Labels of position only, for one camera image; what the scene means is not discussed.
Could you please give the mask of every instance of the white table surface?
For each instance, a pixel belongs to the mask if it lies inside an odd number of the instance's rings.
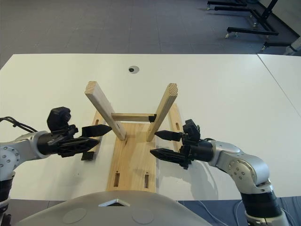
[[[132,65],[140,67],[130,74]],[[84,95],[97,81],[116,112],[154,113],[168,83],[178,84],[182,120],[193,119],[202,137],[233,143],[270,167],[277,196],[301,195],[301,118],[257,55],[13,55],[0,71],[0,115],[38,130],[54,107],[71,109],[74,123],[90,125],[95,109]],[[1,123],[0,141],[23,133]],[[166,119],[161,129],[168,129]],[[114,148],[103,137],[95,162],[51,157],[16,169],[15,199],[67,200],[104,191]],[[157,138],[160,146],[172,144]],[[157,192],[175,200],[240,199],[234,182],[207,163],[188,170],[158,161]]]
[[[301,56],[258,55],[301,117]]]

